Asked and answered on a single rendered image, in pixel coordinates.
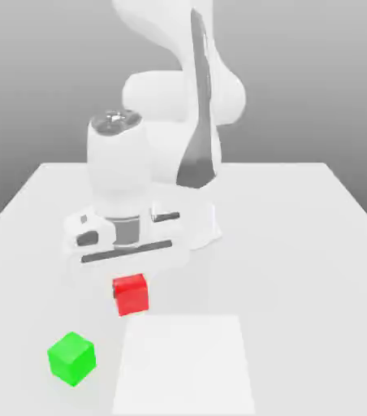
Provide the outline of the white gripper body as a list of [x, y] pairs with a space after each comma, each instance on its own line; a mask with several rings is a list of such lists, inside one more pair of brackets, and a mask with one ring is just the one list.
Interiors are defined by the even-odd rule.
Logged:
[[97, 285], [138, 274], [151, 280], [164, 271], [183, 267], [189, 258], [188, 246], [172, 239], [118, 249], [100, 245], [66, 248], [63, 251], [62, 283]]

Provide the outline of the small red cube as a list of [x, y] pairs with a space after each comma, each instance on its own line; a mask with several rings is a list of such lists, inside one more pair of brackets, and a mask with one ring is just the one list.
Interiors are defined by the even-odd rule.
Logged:
[[120, 316], [149, 309], [148, 285], [143, 274], [115, 278], [112, 288]]

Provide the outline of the small green cube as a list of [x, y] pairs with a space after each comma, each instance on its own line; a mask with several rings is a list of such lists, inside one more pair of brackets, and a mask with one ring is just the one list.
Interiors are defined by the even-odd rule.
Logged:
[[94, 344], [68, 332], [47, 350], [51, 373], [75, 387], [97, 366]]

